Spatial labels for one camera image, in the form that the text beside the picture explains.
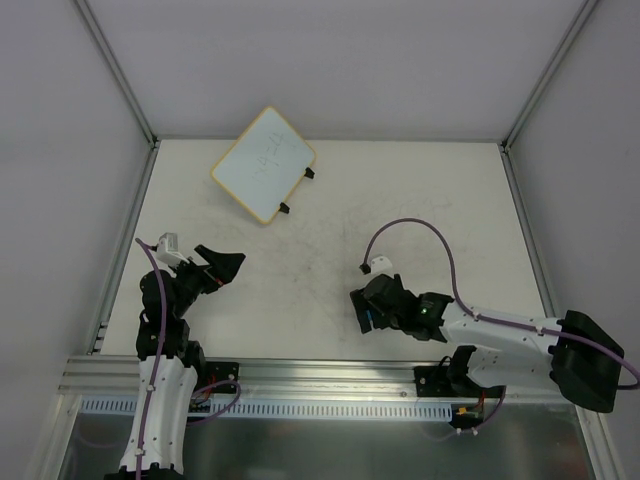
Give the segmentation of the yellow framed whiteboard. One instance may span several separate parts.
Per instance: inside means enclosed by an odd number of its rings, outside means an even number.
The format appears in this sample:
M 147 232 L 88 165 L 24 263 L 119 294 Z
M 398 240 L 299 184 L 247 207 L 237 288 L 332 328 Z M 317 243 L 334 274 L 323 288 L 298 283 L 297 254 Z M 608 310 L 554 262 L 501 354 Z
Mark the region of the yellow framed whiteboard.
M 259 223 L 287 204 L 317 154 L 274 107 L 264 108 L 211 168 L 211 178 Z

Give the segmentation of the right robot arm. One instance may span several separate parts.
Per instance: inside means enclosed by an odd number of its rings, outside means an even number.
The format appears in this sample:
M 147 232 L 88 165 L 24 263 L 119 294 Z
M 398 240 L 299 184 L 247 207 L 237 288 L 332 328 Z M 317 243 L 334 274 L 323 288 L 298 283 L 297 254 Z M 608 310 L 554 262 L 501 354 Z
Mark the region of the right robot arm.
M 461 396 L 518 387 L 560 393 L 584 409 L 614 409 L 622 347 L 588 315 L 562 318 L 491 314 L 453 297 L 404 288 L 398 275 L 380 274 L 351 292 L 362 333 L 399 330 L 418 341 L 452 344 L 449 387 Z

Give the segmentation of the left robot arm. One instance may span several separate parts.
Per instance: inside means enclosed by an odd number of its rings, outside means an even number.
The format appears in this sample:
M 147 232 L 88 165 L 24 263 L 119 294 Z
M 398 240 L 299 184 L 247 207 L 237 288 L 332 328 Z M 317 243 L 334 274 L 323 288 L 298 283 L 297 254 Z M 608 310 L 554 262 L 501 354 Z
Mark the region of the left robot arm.
M 139 283 L 143 308 L 136 337 L 138 394 L 129 439 L 111 476 L 182 479 L 193 400 L 230 388 L 234 397 L 219 411 L 225 414 L 241 395 L 236 375 L 209 375 L 202 346 L 189 337 L 185 314 L 199 297 L 230 284 L 246 256 L 198 245 L 195 252 L 203 262 L 197 264 L 179 252 L 177 237 L 170 233 L 155 245 L 138 244 L 152 267 Z

